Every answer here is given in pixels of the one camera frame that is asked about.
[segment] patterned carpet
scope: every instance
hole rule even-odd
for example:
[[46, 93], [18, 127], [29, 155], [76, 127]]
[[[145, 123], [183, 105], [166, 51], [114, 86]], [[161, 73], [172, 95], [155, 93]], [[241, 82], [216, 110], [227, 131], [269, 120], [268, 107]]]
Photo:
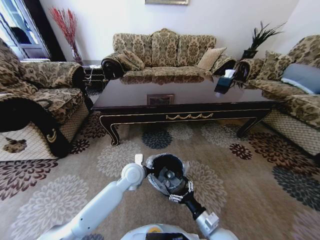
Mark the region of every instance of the patterned carpet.
[[[0, 233], [32, 240], [75, 216], [137, 153], [172, 153], [190, 168], [196, 199], [240, 240], [319, 240], [320, 168], [276, 133], [256, 126], [243, 139], [238, 120], [120, 125], [121, 144], [93, 113], [59, 160], [0, 162]], [[145, 180], [85, 240], [117, 240], [142, 225], [179, 225], [200, 234], [184, 205]]]

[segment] white wall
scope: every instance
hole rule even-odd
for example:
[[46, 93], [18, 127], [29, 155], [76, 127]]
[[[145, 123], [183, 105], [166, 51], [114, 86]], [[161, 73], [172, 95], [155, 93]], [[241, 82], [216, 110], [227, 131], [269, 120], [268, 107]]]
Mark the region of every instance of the white wall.
[[320, 34], [320, 0], [300, 0], [283, 31], [272, 45], [272, 50], [282, 54], [287, 54], [302, 38]]
[[[288, 20], [299, 0], [190, 0], [188, 6], [150, 5], [145, 0], [40, 0], [67, 60], [71, 50], [48, 8], [70, 8], [78, 19], [76, 41], [84, 60], [101, 60], [113, 52], [114, 33], [151, 34], [168, 28], [178, 34], [211, 34], [217, 47], [240, 58], [251, 45], [252, 29]], [[264, 55], [274, 39], [260, 48]]]

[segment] picture frame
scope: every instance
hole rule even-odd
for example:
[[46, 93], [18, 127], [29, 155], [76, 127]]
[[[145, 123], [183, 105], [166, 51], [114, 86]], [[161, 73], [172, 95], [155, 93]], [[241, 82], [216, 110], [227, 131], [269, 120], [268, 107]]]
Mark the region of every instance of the picture frame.
[[144, 4], [188, 5], [189, 0], [145, 0]]
[[174, 94], [147, 94], [147, 105], [170, 105], [174, 104]]

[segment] coffee table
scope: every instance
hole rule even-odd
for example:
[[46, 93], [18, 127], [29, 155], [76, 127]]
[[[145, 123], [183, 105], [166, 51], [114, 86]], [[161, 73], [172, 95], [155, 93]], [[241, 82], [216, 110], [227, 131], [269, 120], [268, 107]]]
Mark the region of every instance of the coffee table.
[[[217, 83], [212, 76], [110, 80], [92, 109], [101, 112], [100, 123], [116, 146], [119, 124], [248, 119], [237, 132], [242, 138], [281, 103], [243, 82], [234, 81], [230, 87]], [[155, 96], [153, 101], [148, 95]]]

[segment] potted plant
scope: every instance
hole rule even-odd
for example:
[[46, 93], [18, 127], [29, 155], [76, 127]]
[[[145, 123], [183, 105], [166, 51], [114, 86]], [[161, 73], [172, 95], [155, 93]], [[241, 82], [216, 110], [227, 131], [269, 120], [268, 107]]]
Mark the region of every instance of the potted plant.
[[282, 23], [274, 28], [267, 29], [267, 27], [270, 25], [267, 24], [264, 26], [263, 22], [260, 22], [261, 29], [258, 30], [258, 28], [254, 28], [252, 33], [252, 45], [247, 50], [244, 50], [242, 58], [241, 59], [252, 59], [257, 51], [257, 48], [268, 38], [270, 38], [273, 35], [277, 35], [280, 33], [283, 33], [282, 31], [277, 31], [279, 28], [281, 28], [285, 24]]

